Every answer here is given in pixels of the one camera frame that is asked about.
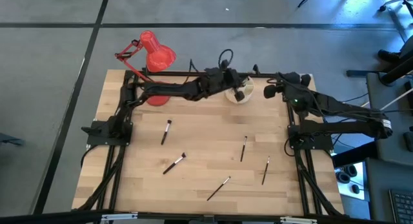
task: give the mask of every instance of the keyboard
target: keyboard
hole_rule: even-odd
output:
[[[413,224],[413,192],[390,190],[394,221]]]

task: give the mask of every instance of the black metal frame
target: black metal frame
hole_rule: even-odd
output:
[[[110,215],[115,213],[113,210],[88,210],[88,211],[77,211],[77,212],[60,212],[51,214],[37,214],[37,215],[25,215],[25,216],[15,216],[15,217],[5,217],[0,218],[3,224],[74,224],[74,223],[90,223],[103,221],[108,219]],[[171,220],[194,220],[194,221],[204,221],[208,223],[213,223],[216,221],[271,221],[274,223],[281,223],[285,221],[290,223],[287,218],[299,218],[301,220],[299,223],[318,223],[318,224],[391,224],[384,221],[372,221],[367,219],[355,219],[348,218],[346,216],[326,216],[320,214],[309,214],[304,216],[251,216],[251,215],[202,215],[202,214],[158,214],[149,212],[118,212],[116,214],[128,214],[130,219],[171,219]]]
[[[142,74],[148,75],[148,76],[199,76],[200,74],[204,74],[204,72],[173,72],[173,71],[169,71],[169,72],[158,72],[158,73],[151,73],[147,70],[142,70],[140,71]],[[256,78],[270,78],[273,77],[273,74],[268,74],[268,73],[256,73],[256,74],[251,74],[251,73],[239,73],[241,76],[250,76],[250,77],[256,77]],[[291,109],[290,106],[287,105],[287,111],[288,111],[288,120],[289,120],[289,125],[295,125],[295,120],[294,120],[294,112]],[[109,149],[108,152],[108,156],[106,158],[106,164],[105,164],[105,173],[104,173],[104,177],[105,175],[107,175],[107,171],[110,168],[111,164],[112,164],[112,158],[113,158],[113,152],[111,153]],[[310,214],[310,209],[308,206],[308,198],[307,198],[307,192],[306,192],[306,187],[305,187],[305,179],[304,176],[299,172],[299,163],[298,163],[298,156],[300,154],[299,150],[295,150],[295,155],[296,155],[296,167],[297,167],[297,176],[298,176],[298,180],[299,180],[299,189],[300,189],[300,194],[301,194],[301,202],[302,202],[302,206],[303,206],[303,212],[304,215],[308,215]],[[307,161],[307,167],[308,167],[308,173],[310,174],[310,176],[312,177],[312,179],[316,182],[316,174],[314,171],[314,165],[312,162],[312,156],[311,156],[311,151],[310,150],[305,150],[305,157],[306,157],[306,161]],[[113,187],[112,187],[112,193],[110,195],[110,204],[109,204],[109,209],[110,210],[114,210],[115,208],[115,204],[116,204],[116,197],[117,197],[117,189],[119,188],[119,183],[120,183],[120,175],[121,175],[121,168],[122,168],[122,164],[119,167],[119,170],[116,172],[115,178],[114,178],[114,183],[113,183]],[[318,200],[315,192],[312,192],[312,197],[314,200],[314,207],[316,210],[316,214],[322,214],[322,209],[321,209],[321,204],[320,204],[320,200]],[[102,207],[103,206],[103,200],[105,199],[105,193],[102,193],[101,196],[99,197],[99,200],[101,201],[102,205],[100,205],[100,202],[98,201],[98,207]],[[168,216],[169,214],[154,214],[151,213],[150,216],[154,216],[155,218],[159,218],[159,219],[163,219],[163,216]],[[182,214],[180,217],[182,217],[183,219],[188,219],[188,217],[195,217],[197,215],[191,215],[191,214]],[[199,215],[197,216],[199,219],[200,217],[204,218],[204,215]],[[248,219],[250,219],[251,221],[274,221],[276,220],[275,218],[278,218],[278,216],[268,216],[271,217],[269,219],[266,218],[257,218],[257,216],[237,216],[239,217],[243,217],[245,219],[241,219],[241,221],[246,221]]]

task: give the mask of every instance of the wooden tabletop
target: wooden tabletop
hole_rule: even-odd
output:
[[[124,70],[108,70],[96,118],[107,120],[119,101]],[[156,81],[182,83],[185,77],[152,76]],[[216,94],[198,102],[171,97],[161,107],[146,103],[134,109],[133,136],[126,148],[116,210],[182,214],[303,215],[294,158],[283,151],[287,139],[287,105],[277,95],[265,99],[265,78],[254,78],[251,99],[235,105]],[[165,144],[166,121],[172,120]],[[240,162],[244,136],[248,136]],[[103,175],[107,146],[85,158],[73,207],[93,193]],[[162,172],[183,152],[187,157]],[[267,157],[267,176],[261,185]],[[313,150],[317,183],[329,201],[343,211],[330,157]],[[231,179],[210,200],[222,182]],[[106,192],[108,206],[111,185]],[[314,212],[307,185],[310,210]]]

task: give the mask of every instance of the black cable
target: black cable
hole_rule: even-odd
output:
[[[344,103],[344,102],[353,101],[353,100],[355,100],[355,99],[362,98],[363,96],[365,96],[365,95],[367,95],[367,94],[368,94],[368,92],[367,92],[366,94],[364,94],[364,95],[361,95],[361,96],[355,97],[355,98],[353,98],[353,99],[348,99],[348,100],[346,100],[346,101],[340,101],[340,102]]]
[[[119,170],[119,167],[122,165],[124,153],[125,153],[125,148],[121,147],[116,157],[116,160],[114,164],[112,165],[112,167],[110,167],[110,170],[108,171],[107,175],[104,178],[102,178],[102,181],[97,186],[97,188],[94,190],[93,194],[90,195],[90,197],[86,200],[86,202],[83,205],[81,205],[78,208],[78,210],[90,210],[94,206],[94,203],[97,201],[98,197],[101,195],[104,188],[106,188],[106,186],[109,184],[110,180],[112,179],[112,176]]]
[[[81,167],[81,168],[83,167],[83,161],[85,160],[86,155],[87,155],[91,150],[95,149],[95,147],[97,147],[97,145],[91,145],[90,148],[89,148],[85,153],[83,153],[82,159],[80,160],[80,167]]]
[[[338,142],[338,139],[342,136],[343,134],[339,134],[338,136],[337,136],[337,138],[335,138],[335,142],[333,143],[333,147],[334,147],[334,145]]]
[[[227,51],[231,52],[231,58],[230,58],[230,61],[228,62],[227,66],[229,66],[231,64],[232,58],[234,56],[234,52],[231,49],[225,49],[224,51],[221,52],[221,54],[218,57],[218,68],[221,68],[221,57]]]
[[[198,74],[199,74],[199,70],[195,67],[194,63],[192,62],[192,59],[189,60],[189,69],[188,72],[191,72],[191,69],[194,69]],[[185,81],[183,82],[183,84],[185,84],[189,79],[189,76],[186,77]]]
[[[308,92],[308,93],[312,96],[312,99],[314,100],[314,103],[316,104],[316,107],[317,107],[317,109],[318,109],[318,112],[319,112],[322,116],[325,116],[324,113],[323,113],[323,111],[322,111],[321,108],[320,108],[320,105],[319,105],[316,97],[314,96],[314,94],[312,93],[312,91],[311,91],[310,89],[308,89],[307,87],[306,87],[306,88],[297,87],[295,84],[288,82],[285,78],[283,78],[283,81],[284,81],[284,83],[286,83],[286,84],[294,87],[295,89]]]
[[[145,76],[146,76],[146,78],[148,78],[149,80],[151,80],[151,81],[154,81],[152,78],[150,78],[149,77],[149,75],[148,75],[148,65],[145,65]]]
[[[289,153],[287,152],[287,143],[292,139],[292,137],[294,137],[294,136],[288,137],[288,139],[285,140],[285,143],[284,143],[284,152],[285,152],[286,155],[288,155],[288,156],[290,156],[290,157],[294,157],[294,155],[289,154]]]
[[[389,111],[384,111],[383,113],[389,113],[389,112],[410,112],[413,111],[413,108],[407,109],[407,110],[389,110]]]
[[[350,182],[353,182],[353,183],[355,183],[355,184],[358,184],[358,185],[360,185],[360,186],[363,186],[363,188],[364,188],[364,185],[362,185],[362,184],[360,184],[360,183],[358,183],[358,182],[355,182],[355,181],[352,181],[352,180],[350,180]]]
[[[267,83],[269,83],[269,84],[276,84],[277,81],[276,81],[275,78],[270,78],[270,79],[267,79]]]
[[[350,146],[350,145],[348,145],[348,144],[343,143],[342,141],[338,140],[338,138],[334,138],[334,137],[331,137],[331,138],[332,138],[332,139],[335,139],[337,142],[341,143],[342,145],[344,145],[344,146],[346,146],[346,147],[355,148],[355,147],[353,147],[353,146]]]

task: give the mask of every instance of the office chair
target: office chair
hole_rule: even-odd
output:
[[[410,12],[411,16],[413,17],[413,9],[412,9],[412,3],[411,0],[391,0],[391,1],[387,1],[386,3],[384,3],[382,6],[380,6],[379,11],[380,12],[384,12],[386,10],[386,6],[398,1],[403,1],[403,4],[406,5],[408,12]]]

